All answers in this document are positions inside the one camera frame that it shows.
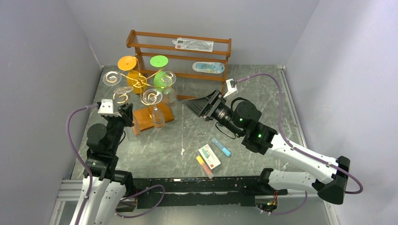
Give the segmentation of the clear wine glass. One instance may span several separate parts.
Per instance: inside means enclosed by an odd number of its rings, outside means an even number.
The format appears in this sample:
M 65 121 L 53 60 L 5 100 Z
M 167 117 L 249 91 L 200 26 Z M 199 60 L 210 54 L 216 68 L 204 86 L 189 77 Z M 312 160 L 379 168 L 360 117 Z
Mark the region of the clear wine glass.
M 119 106 L 126 106 L 128 104 L 133 104 L 133 87 L 126 86 L 116 88 L 114 90 L 113 99 L 116 100 Z M 136 117 L 133 114 L 133 110 L 127 110 L 127 115 L 131 118 L 132 122 L 129 123 L 129 127 L 124 128 L 124 132 L 126 133 L 127 140 L 129 142 L 135 142 L 139 140 L 140 135 L 140 127 Z
M 122 80 L 122 74 L 117 71 L 109 71 L 104 74 L 102 82 L 106 86 L 115 86 Z
M 162 100 L 167 107 L 173 107 L 176 103 L 176 91 L 172 85 L 176 82 L 176 75 L 170 71 L 164 71 L 161 75 L 161 81 L 164 88 L 162 89 Z

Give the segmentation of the orange plastic goblet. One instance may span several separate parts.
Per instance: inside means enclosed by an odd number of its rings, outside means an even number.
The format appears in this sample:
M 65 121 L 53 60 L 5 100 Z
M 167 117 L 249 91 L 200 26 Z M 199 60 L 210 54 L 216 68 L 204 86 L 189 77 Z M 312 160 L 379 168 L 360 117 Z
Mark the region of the orange plastic goblet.
M 123 56 L 118 60 L 118 68 L 127 72 L 124 75 L 127 80 L 127 85 L 133 88 L 133 93 L 136 95 L 143 94 L 147 89 L 147 78 L 140 72 L 140 65 L 138 59 L 134 56 Z

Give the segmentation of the clear champagne flute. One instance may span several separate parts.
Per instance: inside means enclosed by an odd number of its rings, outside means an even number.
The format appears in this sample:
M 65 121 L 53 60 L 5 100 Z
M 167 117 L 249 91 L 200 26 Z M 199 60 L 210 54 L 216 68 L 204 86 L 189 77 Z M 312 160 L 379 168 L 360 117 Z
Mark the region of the clear champagne flute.
M 141 102 L 146 106 L 151 106 L 150 117 L 154 128 L 162 128 L 165 126 L 165 117 L 163 112 L 157 107 L 162 101 L 162 92 L 158 89 L 152 88 L 146 90 L 141 97 Z

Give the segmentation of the green plastic goblet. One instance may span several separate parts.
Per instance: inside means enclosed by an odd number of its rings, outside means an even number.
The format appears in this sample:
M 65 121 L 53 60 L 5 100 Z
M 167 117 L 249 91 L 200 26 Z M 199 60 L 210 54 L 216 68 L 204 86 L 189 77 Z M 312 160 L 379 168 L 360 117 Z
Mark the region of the green plastic goblet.
M 150 59 L 151 66 L 157 68 L 159 71 L 153 77 L 153 85 L 159 91 L 168 88 L 172 85 L 172 76 L 164 71 L 168 64 L 168 58 L 164 55 L 156 55 Z

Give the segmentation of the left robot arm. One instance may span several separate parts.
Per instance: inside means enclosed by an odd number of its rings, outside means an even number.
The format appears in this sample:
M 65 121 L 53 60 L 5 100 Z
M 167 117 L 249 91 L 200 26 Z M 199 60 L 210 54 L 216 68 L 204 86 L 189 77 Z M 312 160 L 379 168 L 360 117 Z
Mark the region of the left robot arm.
M 87 159 L 82 160 L 70 137 L 70 121 L 77 112 L 97 108 L 107 124 L 97 123 L 87 131 Z M 130 172 L 116 169 L 117 149 L 125 128 L 134 126 L 133 104 L 114 106 L 109 99 L 70 113 L 66 133 L 71 149 L 85 169 L 82 190 L 72 225 L 107 225 L 122 197 L 134 192 Z

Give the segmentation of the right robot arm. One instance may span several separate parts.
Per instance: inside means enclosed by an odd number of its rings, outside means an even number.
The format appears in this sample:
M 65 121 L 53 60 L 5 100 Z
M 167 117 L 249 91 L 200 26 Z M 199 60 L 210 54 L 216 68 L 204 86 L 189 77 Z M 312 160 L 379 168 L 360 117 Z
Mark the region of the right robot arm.
M 327 157 L 309 149 L 298 151 L 298 145 L 283 138 L 282 133 L 262 124 L 262 113 L 249 100 L 237 97 L 230 106 L 220 91 L 201 98 L 187 99 L 183 105 L 205 121 L 216 120 L 236 138 L 242 138 L 242 145 L 254 153 L 281 158 L 294 164 L 301 172 L 282 172 L 264 168 L 257 180 L 263 194 L 288 189 L 316 193 L 321 199 L 341 205 L 344 202 L 350 160 L 344 156 Z

